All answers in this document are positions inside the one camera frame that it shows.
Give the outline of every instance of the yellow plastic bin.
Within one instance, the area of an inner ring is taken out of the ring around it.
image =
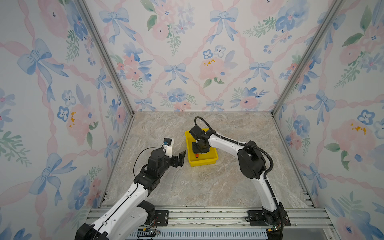
[[[188,161],[191,167],[216,163],[218,155],[215,147],[211,147],[208,153],[199,154],[199,158],[196,158],[196,154],[192,152],[192,143],[196,140],[192,137],[189,131],[185,132],[185,139],[187,140]]]

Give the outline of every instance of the gray marble surface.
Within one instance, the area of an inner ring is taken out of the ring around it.
[[[203,117],[211,127],[232,139],[253,140],[274,160],[268,174],[276,196],[286,208],[305,208],[302,189],[278,136],[271,114],[137,112],[122,156],[107,188],[104,205],[115,204],[134,180],[132,168],[137,155],[147,147],[159,147],[165,137],[174,139],[173,155],[187,149],[185,131],[194,117]],[[204,128],[202,121],[198,125]],[[160,184],[146,199],[154,205],[261,207],[250,179],[241,172],[237,159],[220,149],[215,164],[191,167],[185,156],[183,167],[170,167]],[[148,163],[151,149],[141,154],[135,167],[139,173]]]

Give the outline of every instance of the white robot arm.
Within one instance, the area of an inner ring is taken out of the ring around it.
[[[201,119],[209,127],[207,132],[196,124]],[[195,154],[209,152],[211,147],[221,149],[237,157],[240,170],[244,176],[253,182],[262,201],[262,219],[249,217],[250,222],[262,222],[261,226],[279,226],[284,228],[284,207],[275,197],[269,184],[267,173],[273,168],[272,158],[255,142],[238,142],[224,137],[212,130],[209,124],[201,117],[195,118],[195,126],[189,131],[196,142],[192,143]],[[170,138],[164,139],[164,145],[153,150],[146,164],[136,176],[134,183],[124,196],[101,218],[91,226],[83,224],[77,231],[75,240],[124,240],[140,226],[150,226],[155,220],[155,206],[145,201],[146,197],[156,188],[169,166],[183,166],[186,151],[179,153],[179,157],[172,155],[172,142]],[[270,167],[266,169],[265,159],[269,159]]]

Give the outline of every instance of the wire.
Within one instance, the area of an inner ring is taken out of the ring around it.
[[[254,148],[254,149],[256,149],[256,150],[259,150],[260,152],[262,152],[262,153],[268,158],[269,163],[270,163],[270,166],[269,166],[269,168],[264,172],[264,180],[265,180],[265,182],[266,182],[266,184],[267,184],[267,186],[268,186],[268,188],[269,188],[269,191],[271,192],[271,195],[272,195],[273,200],[274,200],[274,202],[275,202],[277,211],[279,212],[280,221],[281,221],[281,223],[282,223],[282,224],[281,224],[281,231],[282,231],[282,230],[284,229],[283,214],[282,214],[282,212],[281,212],[281,209],[280,209],[280,207],[279,207],[279,204],[277,203],[277,200],[276,200],[276,197],[275,197],[275,193],[273,192],[273,189],[272,189],[271,185],[269,184],[268,179],[266,178],[267,174],[273,169],[273,160],[272,160],[271,156],[270,156],[266,151],[264,151],[264,149],[262,149],[262,148],[259,148],[259,147],[257,147],[257,146],[251,145],[251,144],[241,143],[241,142],[238,142],[238,141],[229,139],[229,138],[227,138],[227,137],[224,137],[224,136],[222,136],[222,135],[219,135],[218,133],[216,133],[215,130],[212,129],[212,127],[209,125],[209,123],[207,123],[207,121],[206,121],[204,118],[202,118],[202,117],[199,117],[199,116],[195,117],[194,122],[195,122],[195,125],[196,125],[196,126],[197,126],[197,123],[196,123],[196,120],[197,120],[197,119],[202,120],[202,121],[207,125],[207,127],[213,132],[213,134],[214,134],[215,136],[217,136],[217,137],[219,137],[219,138],[221,138],[221,139],[227,140],[227,141],[229,141],[229,142],[232,142],[232,143],[234,143],[234,144],[238,144],[238,145],[243,146],[243,147],[251,147],[251,148]]]
[[[157,148],[157,149],[159,149],[160,147],[149,147],[149,148],[146,148],[146,149],[144,149],[143,151],[141,151],[141,152],[139,153],[139,155],[138,155],[137,158],[136,158],[135,164],[133,165],[133,176],[135,176],[135,178],[136,178],[136,175],[135,175],[135,166],[136,166],[136,162],[137,162],[137,160],[138,160],[139,157],[140,157],[140,154],[142,154],[142,152],[144,152],[145,150],[147,150],[147,149],[151,149],[151,148]]]

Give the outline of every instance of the black mounting bracket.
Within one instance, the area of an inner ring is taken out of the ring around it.
[[[248,218],[251,227],[270,227],[269,224],[266,223],[265,215],[263,210],[248,210]],[[285,210],[282,211],[283,218],[286,222],[284,222],[284,226],[290,226],[291,222],[289,220],[288,214]]]
[[[155,223],[158,227],[166,227],[168,225],[168,210],[155,210],[155,219],[157,217],[157,223]]]

